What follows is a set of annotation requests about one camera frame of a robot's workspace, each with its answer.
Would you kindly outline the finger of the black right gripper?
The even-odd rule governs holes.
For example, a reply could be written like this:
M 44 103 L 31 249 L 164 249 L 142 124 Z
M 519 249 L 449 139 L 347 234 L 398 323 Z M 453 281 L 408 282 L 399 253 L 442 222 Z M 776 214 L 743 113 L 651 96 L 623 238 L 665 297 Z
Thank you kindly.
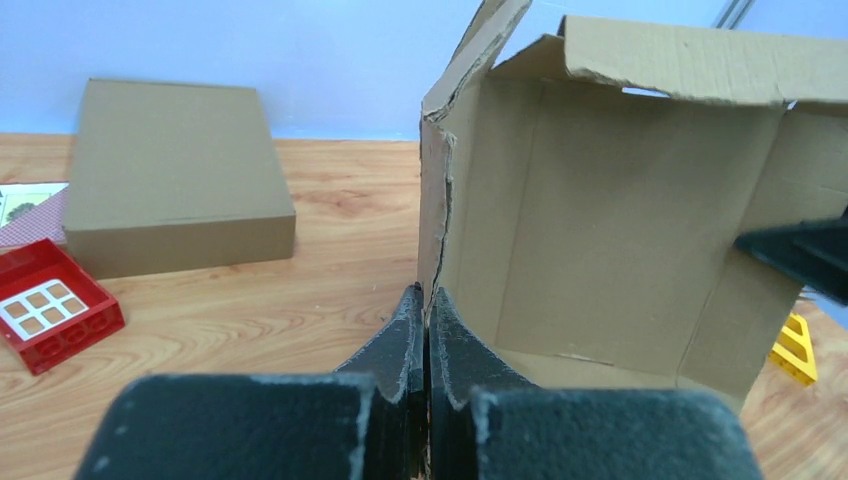
M 749 231 L 733 246 L 831 301 L 847 303 L 846 215 Z

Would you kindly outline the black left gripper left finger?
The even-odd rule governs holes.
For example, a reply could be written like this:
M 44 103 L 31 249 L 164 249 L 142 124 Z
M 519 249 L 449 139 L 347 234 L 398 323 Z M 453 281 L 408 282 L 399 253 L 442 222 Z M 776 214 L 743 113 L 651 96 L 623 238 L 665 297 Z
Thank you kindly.
M 79 479 L 413 479 L 422 469 L 423 294 L 319 374 L 157 374 L 114 399 Z

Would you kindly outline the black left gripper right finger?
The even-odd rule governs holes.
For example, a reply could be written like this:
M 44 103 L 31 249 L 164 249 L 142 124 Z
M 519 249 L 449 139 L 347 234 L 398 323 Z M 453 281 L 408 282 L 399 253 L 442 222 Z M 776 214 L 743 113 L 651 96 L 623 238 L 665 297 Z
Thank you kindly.
M 678 389 L 546 389 L 462 321 L 444 289 L 429 311 L 436 479 L 758 479 L 737 416 Z

